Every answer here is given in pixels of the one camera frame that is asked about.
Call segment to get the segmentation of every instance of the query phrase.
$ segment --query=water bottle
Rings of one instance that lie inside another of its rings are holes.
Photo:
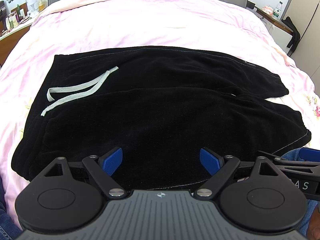
[[[279,2],[277,7],[275,8],[275,10],[273,11],[273,17],[274,18],[278,18],[279,15],[280,15],[281,10],[282,10],[282,2]]]

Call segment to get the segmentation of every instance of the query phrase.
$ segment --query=black pants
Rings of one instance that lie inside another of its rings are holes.
[[[49,88],[88,82],[114,66],[94,94],[40,115],[51,104]],[[253,161],[257,150],[282,155],[310,141],[300,112],[265,100],[286,94],[278,75],[218,52],[148,46],[58,55],[12,168],[31,180],[58,156],[81,161],[119,146],[124,159],[113,178],[125,189],[196,188],[210,177],[201,147]]]

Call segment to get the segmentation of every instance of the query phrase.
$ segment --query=blue pad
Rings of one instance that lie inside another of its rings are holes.
[[[200,150],[200,162],[211,176],[221,168],[219,160],[205,149]]]
[[[116,169],[120,166],[122,162],[122,149],[117,149],[108,158],[106,158],[102,163],[102,169],[111,176]]]
[[[299,156],[306,161],[320,162],[320,151],[316,149],[303,147],[299,151]]]

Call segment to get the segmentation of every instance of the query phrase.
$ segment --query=bed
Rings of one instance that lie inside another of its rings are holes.
[[[18,225],[17,195],[28,184],[11,169],[29,109],[56,54],[105,48],[176,46],[218,51],[278,74],[289,95],[268,100],[300,111],[320,149],[320,100],[310,77],[245,9],[247,0],[48,0],[0,70],[0,175]]]

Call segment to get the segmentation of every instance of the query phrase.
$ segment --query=silver screw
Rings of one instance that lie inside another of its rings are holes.
[[[121,188],[112,188],[109,194],[113,197],[121,197],[124,194],[124,190]]]
[[[207,188],[201,188],[197,190],[197,195],[200,197],[209,197],[212,195],[212,191]]]

